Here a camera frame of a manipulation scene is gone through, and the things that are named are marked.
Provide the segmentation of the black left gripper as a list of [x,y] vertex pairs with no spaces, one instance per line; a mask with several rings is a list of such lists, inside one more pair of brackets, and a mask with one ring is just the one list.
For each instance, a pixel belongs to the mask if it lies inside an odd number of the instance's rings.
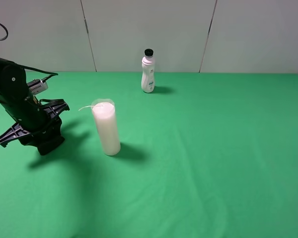
[[24,146],[37,147],[44,156],[60,146],[60,114],[70,108],[63,99],[46,100],[42,105],[35,100],[25,82],[1,82],[0,104],[15,120],[15,124],[0,136],[0,145],[18,140]]

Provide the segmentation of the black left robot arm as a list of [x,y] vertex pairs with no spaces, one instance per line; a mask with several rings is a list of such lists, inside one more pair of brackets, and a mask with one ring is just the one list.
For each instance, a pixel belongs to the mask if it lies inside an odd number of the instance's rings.
[[0,104],[15,123],[0,136],[0,145],[18,140],[24,146],[34,146],[46,155],[64,142],[60,114],[70,108],[63,99],[37,99],[48,89],[46,81],[55,76],[26,81],[28,67],[0,58]]

